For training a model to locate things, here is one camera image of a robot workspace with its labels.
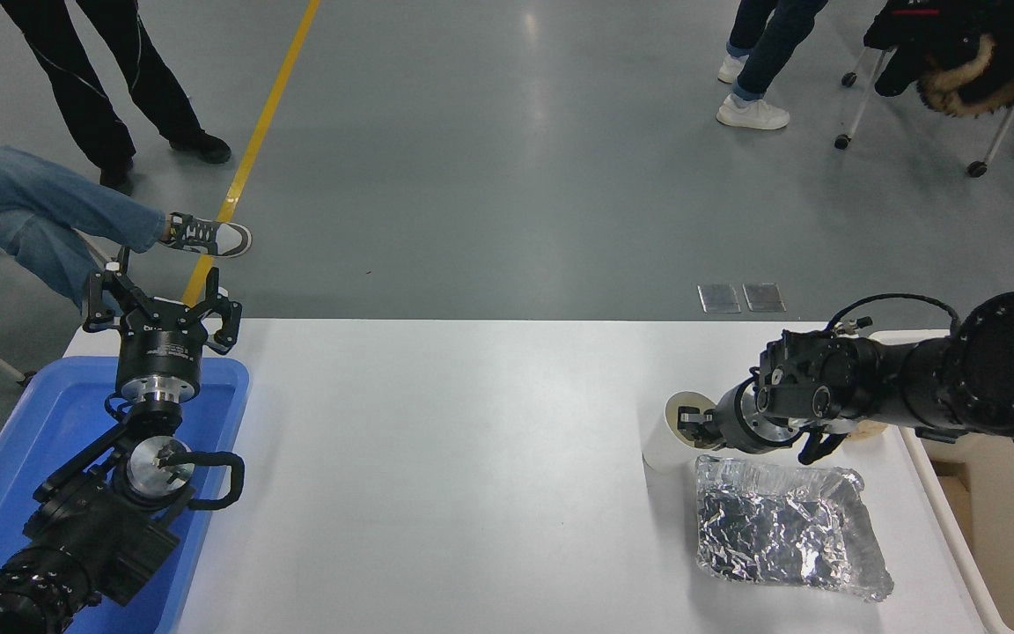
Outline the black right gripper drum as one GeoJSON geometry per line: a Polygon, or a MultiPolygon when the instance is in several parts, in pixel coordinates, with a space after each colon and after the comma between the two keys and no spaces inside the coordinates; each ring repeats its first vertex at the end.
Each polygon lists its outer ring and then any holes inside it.
{"type": "Polygon", "coordinates": [[[748,384],[739,384],[722,394],[715,406],[713,414],[713,426],[717,434],[721,437],[721,445],[743,453],[750,453],[753,447],[750,446],[750,436],[746,428],[745,415],[741,409],[741,402],[748,384]]]}

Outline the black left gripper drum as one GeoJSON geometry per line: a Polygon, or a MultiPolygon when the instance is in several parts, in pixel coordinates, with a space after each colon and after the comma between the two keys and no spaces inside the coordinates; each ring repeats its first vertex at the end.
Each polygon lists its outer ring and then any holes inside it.
{"type": "Polygon", "coordinates": [[[200,323],[178,320],[185,310],[176,304],[144,310],[126,308],[120,320],[120,356],[116,380],[130,382],[150,376],[201,380],[202,346],[208,330],[200,323]]]}

